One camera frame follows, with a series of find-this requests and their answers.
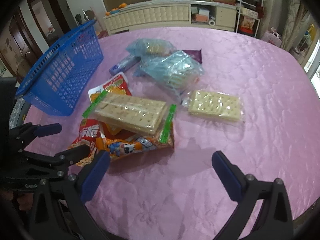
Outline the orange cartoon snack pack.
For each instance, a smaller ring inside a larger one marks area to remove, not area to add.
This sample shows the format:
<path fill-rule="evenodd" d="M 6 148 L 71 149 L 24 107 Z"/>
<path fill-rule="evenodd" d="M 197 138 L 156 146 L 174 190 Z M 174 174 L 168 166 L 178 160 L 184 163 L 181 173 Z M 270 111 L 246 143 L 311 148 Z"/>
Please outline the orange cartoon snack pack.
<path fill-rule="evenodd" d="M 132 136 L 127 139 L 97 138 L 96 147 L 98 150 L 108 152 L 111 161 L 119 160 L 135 153 L 174 148 L 173 123 L 170 124 L 168 141 L 166 143 L 160 142 L 161 133 L 162 131 L 158 132 L 155 136 L 142 136 L 131 133 Z"/>

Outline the red orange snack bag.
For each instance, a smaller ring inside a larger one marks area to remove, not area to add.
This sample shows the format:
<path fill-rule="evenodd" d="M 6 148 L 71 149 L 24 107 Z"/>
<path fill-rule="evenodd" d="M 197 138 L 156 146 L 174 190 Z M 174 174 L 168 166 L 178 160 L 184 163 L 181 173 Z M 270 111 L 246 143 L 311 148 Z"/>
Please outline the red orange snack bag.
<path fill-rule="evenodd" d="M 97 138 L 114 139 L 121 132 L 121 128 L 100 122 L 94 119 L 82 119 L 79 126 L 79 135 L 67 148 L 75 148 L 80 145 L 87 145 L 90 148 L 89 154 L 76 163 L 76 166 L 84 167 L 90 164 L 97 152 Z"/>

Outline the blue plastic basket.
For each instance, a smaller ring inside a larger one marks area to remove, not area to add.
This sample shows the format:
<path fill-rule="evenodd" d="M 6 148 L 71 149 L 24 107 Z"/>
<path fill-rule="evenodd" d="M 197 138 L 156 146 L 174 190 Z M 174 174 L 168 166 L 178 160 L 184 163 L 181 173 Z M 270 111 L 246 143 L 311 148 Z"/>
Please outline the blue plastic basket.
<path fill-rule="evenodd" d="M 51 45 L 21 82 L 16 98 L 48 115 L 70 116 L 104 58 L 94 24 L 86 22 Z"/>

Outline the red yellow snack pouch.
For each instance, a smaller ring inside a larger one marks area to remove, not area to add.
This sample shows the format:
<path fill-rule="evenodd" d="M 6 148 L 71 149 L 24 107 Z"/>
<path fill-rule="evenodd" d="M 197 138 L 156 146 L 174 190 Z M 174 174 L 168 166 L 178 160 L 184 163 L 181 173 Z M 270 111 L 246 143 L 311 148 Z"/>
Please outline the red yellow snack pouch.
<path fill-rule="evenodd" d="M 91 88 L 88 91 L 90 102 L 93 102 L 103 90 L 116 94 L 132 95 L 128 79 L 123 72 L 119 72 L 105 83 Z"/>

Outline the green-edged cracker pack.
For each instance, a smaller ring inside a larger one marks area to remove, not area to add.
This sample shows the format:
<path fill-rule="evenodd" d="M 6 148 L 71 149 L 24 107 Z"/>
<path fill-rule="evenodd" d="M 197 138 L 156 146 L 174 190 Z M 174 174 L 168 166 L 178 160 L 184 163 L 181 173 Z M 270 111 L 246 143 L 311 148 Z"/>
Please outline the green-edged cracker pack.
<path fill-rule="evenodd" d="M 159 134 L 159 142 L 166 144 L 175 112 L 175 104 L 104 90 L 82 116 L 140 135 Z"/>

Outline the clear cracker pack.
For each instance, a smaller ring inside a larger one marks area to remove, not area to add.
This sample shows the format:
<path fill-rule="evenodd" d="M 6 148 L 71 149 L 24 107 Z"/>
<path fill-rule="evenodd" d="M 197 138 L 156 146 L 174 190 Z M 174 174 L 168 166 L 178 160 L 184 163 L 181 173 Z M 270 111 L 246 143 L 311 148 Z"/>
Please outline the clear cracker pack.
<path fill-rule="evenodd" d="M 235 95 L 207 90 L 193 90 L 181 102 L 189 114 L 227 122 L 244 121 L 242 100 Z"/>

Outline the small light blue snack bag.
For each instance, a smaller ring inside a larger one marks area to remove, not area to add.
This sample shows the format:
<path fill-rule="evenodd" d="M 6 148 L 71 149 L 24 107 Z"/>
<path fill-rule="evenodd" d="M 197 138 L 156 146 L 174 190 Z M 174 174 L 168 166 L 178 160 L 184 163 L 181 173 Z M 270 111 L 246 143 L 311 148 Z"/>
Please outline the small light blue snack bag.
<path fill-rule="evenodd" d="M 139 38 L 131 42 L 126 50 L 137 57 L 167 56 L 175 52 L 176 47 L 167 40 L 155 38 Z"/>

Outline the large light blue snack bag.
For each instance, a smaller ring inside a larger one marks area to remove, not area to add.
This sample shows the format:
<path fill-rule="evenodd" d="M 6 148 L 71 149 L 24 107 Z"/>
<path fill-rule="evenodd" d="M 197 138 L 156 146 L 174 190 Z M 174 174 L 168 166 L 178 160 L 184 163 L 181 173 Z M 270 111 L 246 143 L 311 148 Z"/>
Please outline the large light blue snack bag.
<path fill-rule="evenodd" d="M 168 56 L 146 56 L 134 72 L 135 76 L 150 78 L 177 98 L 190 92 L 202 74 L 202 64 L 182 50 Z"/>

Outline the grey embroidered cushion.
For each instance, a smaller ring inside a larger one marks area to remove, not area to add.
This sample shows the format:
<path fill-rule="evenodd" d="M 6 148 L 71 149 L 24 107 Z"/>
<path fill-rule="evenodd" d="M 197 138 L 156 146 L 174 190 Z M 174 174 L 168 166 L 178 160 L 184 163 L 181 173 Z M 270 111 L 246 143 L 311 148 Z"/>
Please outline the grey embroidered cushion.
<path fill-rule="evenodd" d="M 21 126 L 24 124 L 31 104 L 23 98 L 17 99 L 9 119 L 9 129 Z"/>

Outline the pink quilted table cover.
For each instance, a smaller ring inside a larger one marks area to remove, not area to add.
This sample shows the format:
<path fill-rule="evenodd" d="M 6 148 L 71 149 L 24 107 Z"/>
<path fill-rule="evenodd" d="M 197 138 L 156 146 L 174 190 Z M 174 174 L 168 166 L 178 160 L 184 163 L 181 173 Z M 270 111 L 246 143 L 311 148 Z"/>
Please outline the pink quilted table cover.
<path fill-rule="evenodd" d="M 319 98 L 291 54 L 228 31 L 130 31 L 99 41 L 104 60 L 87 89 L 107 81 L 138 38 L 200 50 L 203 89 L 237 95 L 245 120 L 226 124 L 178 111 L 173 152 L 131 155 L 110 166 L 86 204 L 100 227 L 127 239 L 214 238 L 236 207 L 212 168 L 217 150 L 259 180 L 281 178 L 293 217 L 319 198 Z"/>

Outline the purple tube snack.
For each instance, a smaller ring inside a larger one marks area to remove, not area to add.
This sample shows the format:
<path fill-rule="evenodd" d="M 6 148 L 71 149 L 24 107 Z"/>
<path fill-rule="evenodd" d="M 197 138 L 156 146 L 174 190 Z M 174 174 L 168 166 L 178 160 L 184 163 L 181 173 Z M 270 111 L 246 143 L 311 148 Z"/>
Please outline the purple tube snack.
<path fill-rule="evenodd" d="M 134 55 L 127 55 L 125 58 L 120 60 L 117 64 L 109 69 L 109 72 L 112 76 L 118 74 L 119 72 L 126 72 L 135 64 L 140 61 L 140 57 Z"/>

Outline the oranges on cabinet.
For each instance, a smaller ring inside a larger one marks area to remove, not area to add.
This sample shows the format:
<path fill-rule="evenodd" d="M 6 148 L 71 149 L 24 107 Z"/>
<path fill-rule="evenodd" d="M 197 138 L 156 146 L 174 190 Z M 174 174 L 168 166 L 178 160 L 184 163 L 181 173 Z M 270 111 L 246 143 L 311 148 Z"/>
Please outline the oranges on cabinet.
<path fill-rule="evenodd" d="M 110 15 L 112 15 L 112 14 L 116 14 L 116 13 L 120 12 L 120 9 L 123 9 L 123 8 L 125 8 L 126 6 L 127 6 L 126 3 L 121 3 L 118 7 L 113 8 L 111 11 L 107 11 L 107 12 L 105 13 L 105 15 L 106 15 L 106 16 L 110 16 Z"/>

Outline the dark purple snack packet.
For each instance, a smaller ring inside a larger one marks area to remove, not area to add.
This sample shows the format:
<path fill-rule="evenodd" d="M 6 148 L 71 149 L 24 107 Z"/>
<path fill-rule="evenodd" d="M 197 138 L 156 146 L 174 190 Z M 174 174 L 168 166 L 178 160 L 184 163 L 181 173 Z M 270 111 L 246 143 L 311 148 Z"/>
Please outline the dark purple snack packet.
<path fill-rule="evenodd" d="M 195 61 L 202 64 L 202 51 L 200 50 L 183 50 L 186 54 L 192 57 Z"/>

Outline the pink shopping bag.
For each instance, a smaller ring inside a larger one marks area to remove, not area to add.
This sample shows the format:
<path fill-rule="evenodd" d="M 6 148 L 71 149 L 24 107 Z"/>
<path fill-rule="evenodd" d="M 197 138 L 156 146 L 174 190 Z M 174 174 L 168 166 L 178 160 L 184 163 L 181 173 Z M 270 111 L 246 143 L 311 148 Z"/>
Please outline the pink shopping bag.
<path fill-rule="evenodd" d="M 281 36 L 277 32 L 277 30 L 274 28 L 271 28 L 271 30 L 265 31 L 261 40 L 267 43 L 270 43 L 272 45 L 275 45 L 276 47 L 280 47 L 282 43 Z"/>

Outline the cream TV cabinet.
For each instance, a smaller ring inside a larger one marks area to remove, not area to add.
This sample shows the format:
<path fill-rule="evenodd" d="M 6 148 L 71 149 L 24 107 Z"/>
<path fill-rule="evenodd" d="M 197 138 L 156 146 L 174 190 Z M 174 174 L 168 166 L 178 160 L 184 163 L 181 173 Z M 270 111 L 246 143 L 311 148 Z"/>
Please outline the cream TV cabinet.
<path fill-rule="evenodd" d="M 199 0 L 153 0 L 130 4 L 104 17 L 110 35 L 155 27 L 198 27 L 233 32 L 234 5 Z"/>

